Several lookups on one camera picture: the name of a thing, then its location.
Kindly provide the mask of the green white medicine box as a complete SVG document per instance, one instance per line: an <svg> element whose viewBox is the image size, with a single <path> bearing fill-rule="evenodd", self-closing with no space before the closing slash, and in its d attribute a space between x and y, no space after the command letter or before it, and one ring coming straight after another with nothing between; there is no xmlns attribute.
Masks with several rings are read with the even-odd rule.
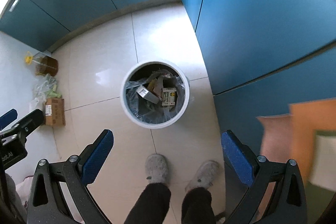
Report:
<svg viewBox="0 0 336 224"><path fill-rule="evenodd" d="M163 88L162 106L175 106L176 96L177 96L176 88Z"/></svg>

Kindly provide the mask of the white round trash bin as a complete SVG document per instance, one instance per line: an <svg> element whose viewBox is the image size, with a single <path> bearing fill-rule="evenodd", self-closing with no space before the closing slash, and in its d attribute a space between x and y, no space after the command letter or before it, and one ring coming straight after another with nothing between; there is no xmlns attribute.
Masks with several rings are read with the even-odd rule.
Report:
<svg viewBox="0 0 336 224"><path fill-rule="evenodd" d="M176 88L175 106L162 106L163 88ZM144 128L162 129L177 122L185 113L190 99L189 79L171 62L142 62L126 74L120 98L132 122Z"/></svg>

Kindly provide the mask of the blue kitchen cabinets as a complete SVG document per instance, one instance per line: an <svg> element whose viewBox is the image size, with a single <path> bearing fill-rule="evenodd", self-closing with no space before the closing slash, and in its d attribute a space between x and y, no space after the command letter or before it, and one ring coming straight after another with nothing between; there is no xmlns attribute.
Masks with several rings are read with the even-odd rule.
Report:
<svg viewBox="0 0 336 224"><path fill-rule="evenodd" d="M110 13L163 0L10 0L1 30L37 50ZM256 117L335 97L335 0L180 0L197 36L219 125L259 151Z"/></svg>

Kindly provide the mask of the small cardboard box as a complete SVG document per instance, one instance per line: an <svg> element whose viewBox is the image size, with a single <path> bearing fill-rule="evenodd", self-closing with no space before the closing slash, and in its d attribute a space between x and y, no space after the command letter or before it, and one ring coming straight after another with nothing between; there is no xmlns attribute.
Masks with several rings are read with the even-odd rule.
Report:
<svg viewBox="0 0 336 224"><path fill-rule="evenodd" d="M45 103L45 124L51 127L66 125L64 99L48 98Z"/></svg>

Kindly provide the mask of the crumpled plastic bags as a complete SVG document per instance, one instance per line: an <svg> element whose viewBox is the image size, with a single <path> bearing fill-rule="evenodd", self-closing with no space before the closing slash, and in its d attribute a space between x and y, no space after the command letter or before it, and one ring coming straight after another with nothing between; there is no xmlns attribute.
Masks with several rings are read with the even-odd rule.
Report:
<svg viewBox="0 0 336 224"><path fill-rule="evenodd" d="M38 75L33 87L33 100L29 103L29 111L45 110L45 103L49 98L62 98L58 90L58 81L50 74Z"/></svg>

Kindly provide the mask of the cooking oil bottle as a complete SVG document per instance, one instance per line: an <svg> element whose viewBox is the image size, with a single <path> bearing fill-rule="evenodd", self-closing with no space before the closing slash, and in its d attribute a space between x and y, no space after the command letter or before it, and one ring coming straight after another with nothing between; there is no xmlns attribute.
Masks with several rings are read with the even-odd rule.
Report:
<svg viewBox="0 0 336 224"><path fill-rule="evenodd" d="M58 61L44 53L36 53L33 55L31 52L27 52L25 55L25 63L34 67L36 76L50 75L55 77L59 69Z"/></svg>

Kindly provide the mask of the right grey slipper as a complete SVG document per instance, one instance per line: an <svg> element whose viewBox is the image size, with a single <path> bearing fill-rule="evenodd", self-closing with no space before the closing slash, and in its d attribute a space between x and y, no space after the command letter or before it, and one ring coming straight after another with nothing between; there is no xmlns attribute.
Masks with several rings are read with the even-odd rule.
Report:
<svg viewBox="0 0 336 224"><path fill-rule="evenodd" d="M185 192L188 193L196 188L208 189L213 186L214 181L220 173L220 165L217 161L208 160L201 164L195 176L185 187Z"/></svg>

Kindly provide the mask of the grey slipper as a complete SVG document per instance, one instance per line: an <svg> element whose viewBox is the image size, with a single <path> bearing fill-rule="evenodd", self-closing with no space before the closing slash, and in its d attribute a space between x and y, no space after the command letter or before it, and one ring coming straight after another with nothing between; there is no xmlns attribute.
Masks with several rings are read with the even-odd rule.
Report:
<svg viewBox="0 0 336 224"><path fill-rule="evenodd" d="M185 192L188 193L196 188L208 189L213 186L214 181L220 173L220 165L217 161L208 160L201 164L195 176L185 187Z"/></svg>
<svg viewBox="0 0 336 224"><path fill-rule="evenodd" d="M152 154L147 157L145 163L146 179L150 184L168 184L169 167L166 158L160 154Z"/></svg>

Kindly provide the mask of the left grey slipper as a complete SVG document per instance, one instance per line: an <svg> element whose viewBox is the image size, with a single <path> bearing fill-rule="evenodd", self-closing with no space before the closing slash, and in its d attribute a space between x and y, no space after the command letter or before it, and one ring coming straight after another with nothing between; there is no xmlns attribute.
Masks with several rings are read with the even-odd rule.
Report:
<svg viewBox="0 0 336 224"><path fill-rule="evenodd" d="M147 157L145 163L146 179L150 184L168 184L169 167L166 158L160 154L152 154Z"/></svg>

